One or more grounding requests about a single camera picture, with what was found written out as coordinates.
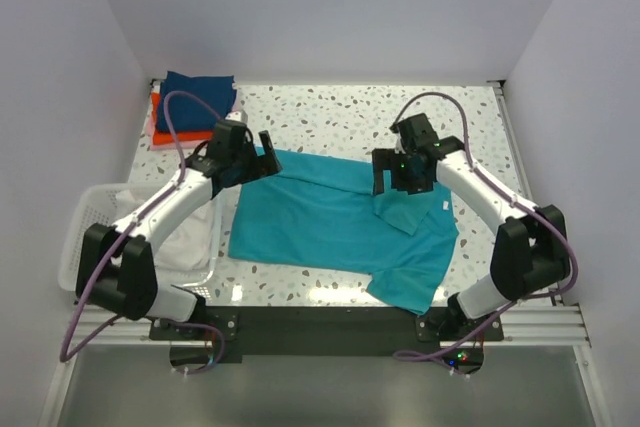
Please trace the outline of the teal t shirt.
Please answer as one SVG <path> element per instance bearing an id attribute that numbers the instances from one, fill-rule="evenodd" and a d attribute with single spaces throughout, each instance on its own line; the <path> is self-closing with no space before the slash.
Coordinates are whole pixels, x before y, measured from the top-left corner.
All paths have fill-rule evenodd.
<path id="1" fill-rule="evenodd" d="M 279 150 L 280 173 L 240 189 L 228 253 L 366 274 L 370 295 L 422 315 L 458 237 L 449 189 L 372 193 L 370 164 Z"/>

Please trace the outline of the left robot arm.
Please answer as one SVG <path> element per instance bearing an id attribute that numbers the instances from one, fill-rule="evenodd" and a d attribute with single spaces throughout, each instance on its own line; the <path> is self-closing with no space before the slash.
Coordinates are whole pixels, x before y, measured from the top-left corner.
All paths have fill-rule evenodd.
<path id="1" fill-rule="evenodd" d="M 160 281 L 155 256 L 160 246 L 197 209 L 223 190 L 281 170 L 268 131 L 252 134 L 236 120 L 221 120 L 208 144 L 181 155 L 179 169 L 142 206 L 110 225 L 95 223 L 83 237 L 74 314 L 88 304 L 121 318 L 172 321 L 185 339 L 207 327 L 205 300 Z"/>

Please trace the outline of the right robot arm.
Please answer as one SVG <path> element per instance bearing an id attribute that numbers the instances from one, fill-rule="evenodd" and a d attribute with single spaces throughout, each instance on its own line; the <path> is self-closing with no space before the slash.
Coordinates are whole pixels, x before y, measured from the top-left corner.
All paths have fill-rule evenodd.
<path id="1" fill-rule="evenodd" d="M 481 319 L 572 273 L 563 213 L 517 195 L 476 162 L 464 140 L 438 137 L 424 114 L 392 127 L 393 148 L 372 153 L 373 192 L 423 194 L 441 186 L 460 197 L 494 234 L 489 272 L 451 296 L 437 315 L 440 333 L 469 339 Z"/>

